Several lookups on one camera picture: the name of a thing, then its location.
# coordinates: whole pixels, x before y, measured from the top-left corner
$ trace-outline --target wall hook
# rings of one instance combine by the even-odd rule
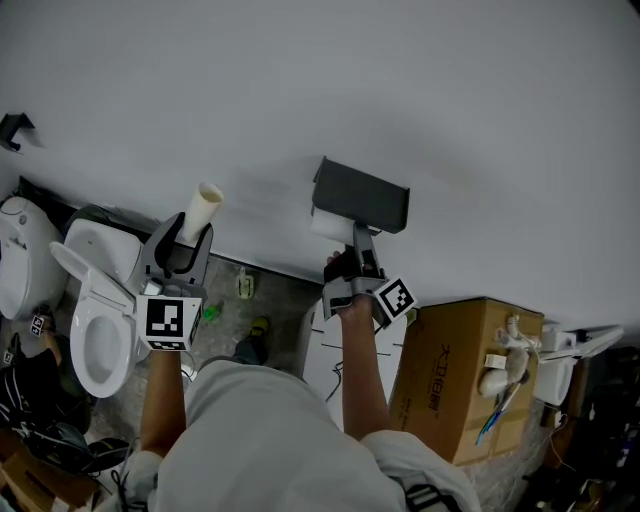
[[[22,114],[6,114],[0,122],[0,146],[9,151],[20,151],[20,144],[13,142],[13,137],[21,128],[33,130],[35,126],[24,112]]]

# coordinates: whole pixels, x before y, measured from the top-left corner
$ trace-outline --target shoe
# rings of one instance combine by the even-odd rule
[[[266,316],[259,316],[251,323],[251,328],[249,329],[249,334],[247,334],[248,338],[258,338],[264,341],[269,334],[269,329],[271,328],[271,322]]]

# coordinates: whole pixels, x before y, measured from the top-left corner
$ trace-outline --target toilet tank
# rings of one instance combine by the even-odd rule
[[[79,254],[131,293],[141,280],[142,243],[135,235],[90,220],[78,219],[64,245]]]

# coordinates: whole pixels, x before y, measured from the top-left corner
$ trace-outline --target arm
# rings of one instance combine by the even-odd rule
[[[56,359],[56,365],[60,366],[60,363],[62,363],[62,353],[60,352],[60,347],[58,347],[55,333],[50,330],[43,330],[42,343],[44,344],[45,350],[51,350],[51,352],[53,353],[53,357],[55,357]]]
[[[372,298],[358,296],[342,319],[344,431],[358,441],[367,434],[391,429],[384,396],[371,316]]]
[[[165,457],[187,426],[180,354],[154,350],[150,357],[140,444],[141,450]]]

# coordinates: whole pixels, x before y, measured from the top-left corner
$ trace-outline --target white t-shirt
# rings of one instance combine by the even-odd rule
[[[464,473],[404,432],[361,442],[333,423],[304,382],[261,366],[215,361],[185,397],[187,430],[167,457],[140,452],[127,502],[150,511],[405,511],[407,496],[479,511]],[[113,496],[100,510],[119,510]]]

